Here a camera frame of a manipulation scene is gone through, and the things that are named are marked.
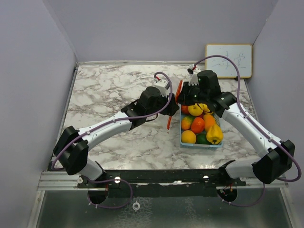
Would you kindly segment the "orange tomato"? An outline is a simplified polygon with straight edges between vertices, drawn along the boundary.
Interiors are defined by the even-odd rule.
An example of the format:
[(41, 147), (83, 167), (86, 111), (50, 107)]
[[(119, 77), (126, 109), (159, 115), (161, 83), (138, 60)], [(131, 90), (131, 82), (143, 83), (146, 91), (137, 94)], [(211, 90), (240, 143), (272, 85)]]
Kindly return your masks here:
[(190, 129), (195, 133), (195, 134), (199, 134), (202, 133), (205, 130), (205, 121), (203, 118), (201, 117), (196, 117), (192, 124)]

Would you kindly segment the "clear zip top bag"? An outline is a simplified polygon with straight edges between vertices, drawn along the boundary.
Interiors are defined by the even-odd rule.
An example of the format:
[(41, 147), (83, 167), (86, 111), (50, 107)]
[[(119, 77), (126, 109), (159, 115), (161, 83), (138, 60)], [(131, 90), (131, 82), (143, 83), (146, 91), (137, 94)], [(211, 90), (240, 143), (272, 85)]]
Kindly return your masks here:
[(171, 127), (171, 120), (172, 117), (176, 114), (176, 112), (179, 110), (179, 106), (177, 104), (177, 97), (181, 92), (183, 80), (180, 80), (179, 83), (177, 83), (177, 80), (173, 80), (171, 83), (172, 91), (176, 87), (175, 93), (172, 93), (171, 99), (169, 101), (169, 104), (166, 106), (166, 108), (161, 111), (161, 113), (155, 114), (155, 117), (148, 118), (147, 121), (143, 124), (147, 127), (155, 127), (155, 128), (163, 128), (167, 132), (169, 132)]

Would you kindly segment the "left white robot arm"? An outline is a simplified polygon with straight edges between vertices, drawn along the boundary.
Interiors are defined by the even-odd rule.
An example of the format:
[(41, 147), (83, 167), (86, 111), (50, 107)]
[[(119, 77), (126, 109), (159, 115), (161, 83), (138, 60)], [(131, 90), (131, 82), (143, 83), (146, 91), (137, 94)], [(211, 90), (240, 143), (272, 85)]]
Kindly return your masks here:
[(175, 103), (172, 88), (149, 86), (139, 99), (123, 107), (112, 117), (95, 125), (75, 129), (67, 127), (60, 135), (53, 154), (68, 175), (81, 174), (88, 177), (92, 186), (104, 184), (104, 170), (97, 162), (88, 158), (88, 153), (101, 142), (123, 132), (128, 132), (149, 122), (151, 116), (173, 116), (179, 107)]

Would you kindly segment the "green yellow mango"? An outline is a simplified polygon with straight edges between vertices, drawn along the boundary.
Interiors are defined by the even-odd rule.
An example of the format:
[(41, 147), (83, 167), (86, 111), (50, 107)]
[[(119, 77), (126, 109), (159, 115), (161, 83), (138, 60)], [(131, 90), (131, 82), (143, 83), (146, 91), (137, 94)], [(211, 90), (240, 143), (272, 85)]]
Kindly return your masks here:
[(182, 120), (181, 120), (181, 129), (186, 131), (189, 130), (191, 128), (192, 122), (194, 121), (196, 117), (192, 116), (192, 115), (188, 115), (185, 116)]

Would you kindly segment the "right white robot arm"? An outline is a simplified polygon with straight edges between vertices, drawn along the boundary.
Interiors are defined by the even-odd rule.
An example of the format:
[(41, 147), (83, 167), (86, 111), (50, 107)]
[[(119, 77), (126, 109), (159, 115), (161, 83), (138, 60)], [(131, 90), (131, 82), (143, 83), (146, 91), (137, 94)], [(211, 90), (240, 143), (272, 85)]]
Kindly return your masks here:
[(257, 160), (230, 161), (218, 174), (219, 182), (228, 186), (237, 178), (257, 178), (270, 184), (292, 167), (295, 145), (282, 141), (265, 129), (231, 92), (222, 92), (216, 73), (204, 70), (183, 83), (177, 99), (181, 105), (206, 104), (210, 111), (235, 127), (253, 146)]

